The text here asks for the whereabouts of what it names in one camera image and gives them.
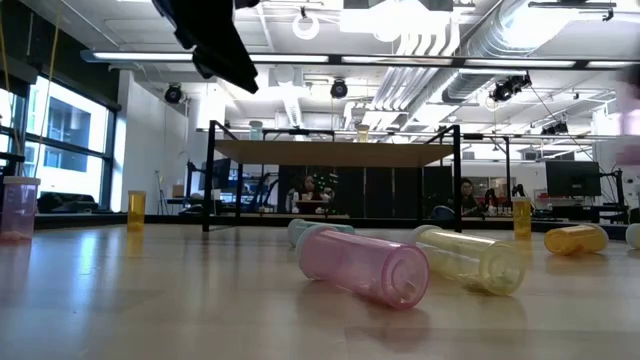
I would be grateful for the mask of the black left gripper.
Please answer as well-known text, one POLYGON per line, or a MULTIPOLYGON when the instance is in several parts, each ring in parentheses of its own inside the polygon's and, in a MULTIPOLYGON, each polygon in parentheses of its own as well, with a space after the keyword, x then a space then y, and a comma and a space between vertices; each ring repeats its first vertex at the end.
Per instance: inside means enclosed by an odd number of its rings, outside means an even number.
POLYGON ((160 15, 205 79, 221 78, 255 94, 257 69, 234 26, 234 13, 254 8, 260 0, 152 0, 160 15))

